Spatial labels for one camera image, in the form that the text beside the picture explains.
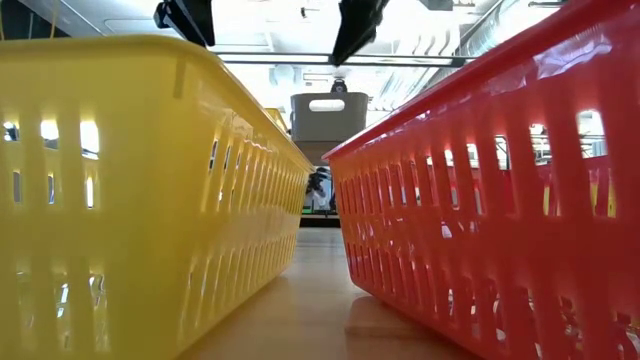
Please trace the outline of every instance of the ceiling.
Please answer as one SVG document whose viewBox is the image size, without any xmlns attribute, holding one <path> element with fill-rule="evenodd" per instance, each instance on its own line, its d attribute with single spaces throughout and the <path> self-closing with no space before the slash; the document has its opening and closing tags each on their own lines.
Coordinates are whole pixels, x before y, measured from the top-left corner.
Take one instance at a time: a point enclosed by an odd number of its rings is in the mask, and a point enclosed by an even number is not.
<svg viewBox="0 0 640 360">
<path fill-rule="evenodd" d="M 74 37 L 126 34 L 178 36 L 157 29 L 160 0 L 20 0 L 47 20 L 57 14 L 61 30 Z M 460 37 L 496 0 L 455 0 L 452 12 L 429 11 L 419 0 L 392 0 L 376 41 L 361 54 L 449 56 Z M 340 25 L 339 0 L 213 0 L 214 52 L 328 54 Z M 306 18 L 301 15 L 305 8 Z M 437 69 L 384 66 L 238 65 L 229 68 L 265 107 L 287 113 L 291 95 L 327 92 L 335 77 L 349 91 L 370 96 L 373 121 L 419 92 Z"/>
</svg>

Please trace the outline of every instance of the black object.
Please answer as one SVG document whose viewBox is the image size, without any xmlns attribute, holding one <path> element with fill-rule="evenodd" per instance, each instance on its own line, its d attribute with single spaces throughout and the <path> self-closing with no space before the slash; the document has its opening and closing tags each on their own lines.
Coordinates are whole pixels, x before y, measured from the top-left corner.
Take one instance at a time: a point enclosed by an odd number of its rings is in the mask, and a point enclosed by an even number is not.
<svg viewBox="0 0 640 360">
<path fill-rule="evenodd" d="M 453 0 L 420 0 L 429 10 L 453 11 Z"/>
<path fill-rule="evenodd" d="M 215 45 L 211 0 L 164 0 L 153 19 L 158 28 L 173 28 L 194 44 Z"/>
<path fill-rule="evenodd" d="M 322 188 L 322 182 L 331 177 L 329 170 L 324 167 L 319 167 L 316 172 L 309 175 L 309 182 L 307 183 L 306 193 L 309 194 L 312 191 L 317 192 L 321 196 L 325 196 L 324 189 Z"/>
<path fill-rule="evenodd" d="M 331 92 L 347 92 L 347 84 L 344 82 L 344 79 L 336 79 L 331 85 Z"/>
<path fill-rule="evenodd" d="M 342 21 L 329 62 L 342 65 L 351 55 L 376 38 L 376 27 L 382 22 L 382 10 L 389 0 L 342 0 Z"/>
</svg>

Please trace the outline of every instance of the plastic basket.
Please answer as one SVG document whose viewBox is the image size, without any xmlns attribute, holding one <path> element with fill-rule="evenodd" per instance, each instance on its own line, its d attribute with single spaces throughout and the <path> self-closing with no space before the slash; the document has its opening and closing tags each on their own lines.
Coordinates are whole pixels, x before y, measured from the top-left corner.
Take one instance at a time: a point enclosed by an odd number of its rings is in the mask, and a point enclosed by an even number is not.
<svg viewBox="0 0 640 360">
<path fill-rule="evenodd" d="M 639 39 L 638 1 L 569 1 L 327 154 L 353 281 L 484 358 L 638 359 Z"/>
<path fill-rule="evenodd" d="M 206 50 L 6 42 L 0 83 L 0 359 L 173 358 L 291 260 L 312 168 Z"/>
</svg>

